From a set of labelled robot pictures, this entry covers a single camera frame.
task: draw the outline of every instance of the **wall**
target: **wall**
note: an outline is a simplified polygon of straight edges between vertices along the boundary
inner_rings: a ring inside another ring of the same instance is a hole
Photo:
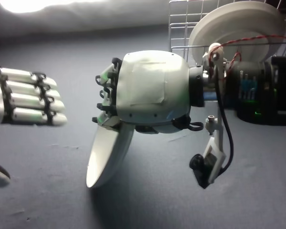
[[[85,185],[99,114],[94,77],[112,57],[167,50],[167,28],[25,38],[0,46],[0,64],[54,78],[69,122],[61,128],[0,126],[0,229],[286,229],[286,127],[256,126],[228,112],[235,142],[231,168],[202,190],[188,168],[206,131],[134,134],[118,173],[95,191]],[[192,109],[194,121],[215,106]]]

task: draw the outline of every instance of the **red wire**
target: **red wire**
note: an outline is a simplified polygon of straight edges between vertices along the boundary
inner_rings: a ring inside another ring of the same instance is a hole
[[[237,42],[244,42],[244,41],[253,41],[253,40],[256,40],[256,39],[262,39],[262,38],[268,38],[268,37],[274,37],[274,38],[283,38],[283,39],[286,39],[286,36],[280,36],[280,35],[261,35],[261,36],[256,36],[256,37],[250,37],[250,38],[242,38],[242,39],[237,39],[237,40],[232,40],[232,41],[228,41],[228,42],[225,42],[225,43],[222,43],[221,45],[215,47],[211,53],[210,53],[210,56],[209,56],[209,62],[211,62],[211,57],[212,57],[212,54],[217,50],[219,49],[220,47],[223,47],[223,46],[226,46],[228,44],[233,44],[233,43],[237,43]],[[242,57],[241,57],[241,54],[237,52],[234,57],[233,57],[233,60],[231,61],[231,66],[229,68],[229,70],[231,69],[232,65],[233,65],[233,62],[235,61],[235,58],[239,55],[240,56],[240,61],[242,60]]]

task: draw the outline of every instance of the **black cable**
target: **black cable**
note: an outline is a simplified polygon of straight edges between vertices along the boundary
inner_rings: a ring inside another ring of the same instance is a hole
[[[225,167],[223,167],[220,171],[218,176],[220,176],[221,174],[223,174],[231,165],[232,160],[233,160],[233,156],[234,156],[234,143],[233,143],[233,138],[232,138],[232,134],[230,131],[230,127],[227,121],[227,118],[225,116],[225,109],[224,109],[224,105],[223,105],[223,101],[220,95],[220,89],[219,89],[219,79],[218,79],[218,69],[217,66],[215,65],[214,67],[214,78],[215,78],[215,91],[216,91],[216,96],[217,96],[217,102],[218,102],[218,107],[220,110],[220,114],[221,117],[223,119],[223,123],[225,125],[225,130],[227,131],[228,134],[228,138],[229,138],[229,142],[230,142],[230,156],[229,156],[229,160],[228,163],[225,165]]]

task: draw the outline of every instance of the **light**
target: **light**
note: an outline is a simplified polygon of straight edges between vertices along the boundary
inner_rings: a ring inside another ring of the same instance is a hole
[[[0,4],[13,13],[35,12],[53,5],[67,5],[74,2],[96,2],[104,0],[0,0]]]

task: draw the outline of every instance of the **dish rack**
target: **dish rack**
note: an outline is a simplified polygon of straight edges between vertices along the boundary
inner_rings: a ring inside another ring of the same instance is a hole
[[[190,54],[190,48],[201,50],[203,55],[208,46],[189,46],[189,36],[198,24],[198,22],[208,13],[223,5],[236,2],[237,0],[171,0],[169,1],[169,51],[182,56],[189,65],[196,66],[202,63],[196,63]],[[284,16],[286,21],[286,8],[282,8],[284,0],[257,0],[260,2],[275,5]],[[286,56],[286,40],[280,43],[280,49],[277,55]]]

